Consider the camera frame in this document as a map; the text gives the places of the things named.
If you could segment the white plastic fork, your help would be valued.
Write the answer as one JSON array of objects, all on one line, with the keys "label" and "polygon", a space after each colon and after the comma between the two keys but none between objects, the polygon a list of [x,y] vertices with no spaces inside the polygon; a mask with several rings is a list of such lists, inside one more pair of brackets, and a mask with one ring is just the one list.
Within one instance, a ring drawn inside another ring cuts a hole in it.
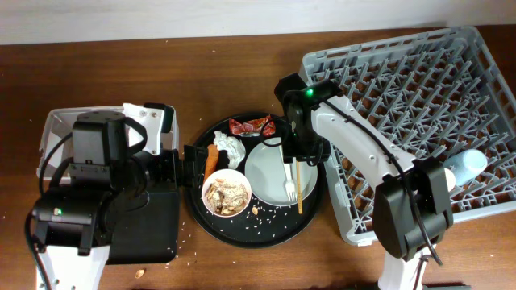
[{"label": "white plastic fork", "polygon": [[283,149],[280,149],[281,162],[285,172],[285,191],[290,202],[294,202],[297,194],[295,193],[295,184],[293,181],[291,165],[284,162]]}]

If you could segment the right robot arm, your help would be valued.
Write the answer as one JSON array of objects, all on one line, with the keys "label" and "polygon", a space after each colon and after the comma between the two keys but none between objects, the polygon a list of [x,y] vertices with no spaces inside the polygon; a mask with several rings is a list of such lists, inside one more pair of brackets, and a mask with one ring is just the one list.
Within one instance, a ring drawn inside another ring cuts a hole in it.
[{"label": "right robot arm", "polygon": [[434,157],[420,160],[394,145],[330,80],[307,85],[293,73],[278,81],[274,94],[289,126],[279,144],[286,160],[314,166],[333,145],[373,190],[373,231],[385,249],[375,287],[421,289],[427,263],[442,262],[435,245],[454,222],[451,171]]}]

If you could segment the red snack wrapper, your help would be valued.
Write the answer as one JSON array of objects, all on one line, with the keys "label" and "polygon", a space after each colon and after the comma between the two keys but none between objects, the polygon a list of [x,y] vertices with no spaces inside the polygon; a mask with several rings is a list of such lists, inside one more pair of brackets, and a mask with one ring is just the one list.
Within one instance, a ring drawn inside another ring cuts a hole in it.
[{"label": "red snack wrapper", "polygon": [[256,137],[259,135],[269,137],[276,133],[276,126],[272,117],[267,115],[246,122],[239,122],[232,118],[229,120],[229,130],[233,135],[241,137]]}]

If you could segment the wooden chopstick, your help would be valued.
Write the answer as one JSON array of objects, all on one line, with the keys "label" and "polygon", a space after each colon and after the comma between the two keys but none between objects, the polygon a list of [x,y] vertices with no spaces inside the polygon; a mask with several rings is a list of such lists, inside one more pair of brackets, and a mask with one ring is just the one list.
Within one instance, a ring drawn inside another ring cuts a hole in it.
[{"label": "wooden chopstick", "polygon": [[302,185],[301,185],[301,169],[300,162],[296,160],[296,182],[297,182],[297,194],[298,194],[298,214],[303,214],[302,209]]}]

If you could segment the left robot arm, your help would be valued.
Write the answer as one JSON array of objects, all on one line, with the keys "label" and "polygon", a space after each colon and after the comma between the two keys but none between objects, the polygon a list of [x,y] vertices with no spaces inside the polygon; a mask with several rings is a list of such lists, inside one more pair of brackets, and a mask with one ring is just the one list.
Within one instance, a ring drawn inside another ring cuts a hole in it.
[{"label": "left robot arm", "polygon": [[38,289],[95,289],[107,265],[175,259],[181,190],[202,187],[209,155],[177,132],[159,103],[48,115],[24,226]]}]

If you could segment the white cup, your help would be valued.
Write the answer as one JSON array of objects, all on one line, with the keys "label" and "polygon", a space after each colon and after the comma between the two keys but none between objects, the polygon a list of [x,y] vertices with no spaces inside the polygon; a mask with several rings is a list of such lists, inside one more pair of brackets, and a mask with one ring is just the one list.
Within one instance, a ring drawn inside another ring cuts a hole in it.
[{"label": "white cup", "polygon": [[444,168],[444,173],[447,182],[447,190],[448,192],[451,192],[456,187],[456,177],[448,168]]}]

